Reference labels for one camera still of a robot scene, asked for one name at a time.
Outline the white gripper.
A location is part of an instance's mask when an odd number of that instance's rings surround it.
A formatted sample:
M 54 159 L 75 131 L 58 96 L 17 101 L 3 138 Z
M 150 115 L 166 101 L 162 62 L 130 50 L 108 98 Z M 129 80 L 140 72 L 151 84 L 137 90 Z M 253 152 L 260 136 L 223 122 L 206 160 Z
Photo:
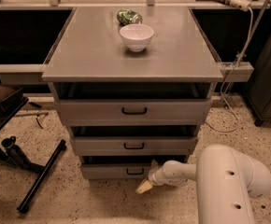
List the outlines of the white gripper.
M 163 165 L 156 160 L 151 161 L 148 179 L 144 179 L 135 192 L 143 194 L 153 186 L 170 185 L 183 187 L 186 185 L 186 177 L 182 171 L 183 163 L 179 161 L 166 161 Z

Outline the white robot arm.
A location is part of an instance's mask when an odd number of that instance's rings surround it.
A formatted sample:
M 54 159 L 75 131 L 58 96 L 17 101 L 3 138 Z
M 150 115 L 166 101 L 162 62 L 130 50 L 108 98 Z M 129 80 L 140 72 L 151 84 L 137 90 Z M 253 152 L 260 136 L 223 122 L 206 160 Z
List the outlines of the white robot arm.
M 271 172 L 260 161 L 223 145 L 203 149 L 197 163 L 151 163 L 138 194 L 155 186 L 196 183 L 199 224 L 256 224 L 250 200 L 271 191 Z

